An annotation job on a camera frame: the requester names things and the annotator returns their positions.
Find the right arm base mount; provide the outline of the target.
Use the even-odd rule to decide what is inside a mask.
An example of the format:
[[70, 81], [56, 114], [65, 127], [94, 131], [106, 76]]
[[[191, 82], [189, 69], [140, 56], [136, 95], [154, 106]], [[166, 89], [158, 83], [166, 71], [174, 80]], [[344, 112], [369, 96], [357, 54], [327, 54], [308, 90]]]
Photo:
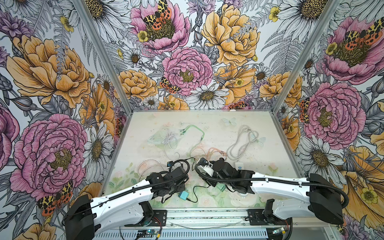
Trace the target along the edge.
[[251, 226], [287, 226], [286, 220], [277, 218], [265, 209], [248, 209], [247, 219]]

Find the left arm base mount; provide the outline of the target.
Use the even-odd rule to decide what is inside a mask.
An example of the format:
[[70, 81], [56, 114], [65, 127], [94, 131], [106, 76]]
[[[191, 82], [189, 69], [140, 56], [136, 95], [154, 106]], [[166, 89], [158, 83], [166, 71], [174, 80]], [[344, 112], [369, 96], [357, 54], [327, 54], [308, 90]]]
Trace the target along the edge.
[[167, 222], [167, 210], [144, 212], [144, 217], [134, 227], [164, 227]]

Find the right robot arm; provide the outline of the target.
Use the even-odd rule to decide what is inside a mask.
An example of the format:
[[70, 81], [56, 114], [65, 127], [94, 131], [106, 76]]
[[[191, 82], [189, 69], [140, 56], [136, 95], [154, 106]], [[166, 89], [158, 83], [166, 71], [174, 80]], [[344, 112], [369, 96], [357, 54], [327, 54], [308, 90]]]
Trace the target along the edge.
[[271, 195], [263, 211], [267, 222], [290, 218], [313, 218], [332, 225], [344, 222], [343, 209], [348, 195], [319, 174], [307, 178], [274, 177], [250, 170], [236, 169], [224, 159], [202, 158], [194, 167], [209, 185], [221, 183], [240, 194]]

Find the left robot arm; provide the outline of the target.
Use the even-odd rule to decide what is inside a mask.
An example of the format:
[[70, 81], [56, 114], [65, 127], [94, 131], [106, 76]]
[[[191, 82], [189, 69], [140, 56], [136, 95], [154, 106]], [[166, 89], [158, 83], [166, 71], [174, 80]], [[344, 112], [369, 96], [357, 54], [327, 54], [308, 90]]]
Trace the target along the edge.
[[150, 201], [158, 197], [166, 201], [173, 194], [183, 192], [190, 168], [187, 160], [177, 160], [168, 171], [152, 173], [114, 194], [95, 198], [79, 196], [62, 220], [66, 238], [91, 240], [117, 227], [146, 226], [154, 216]]

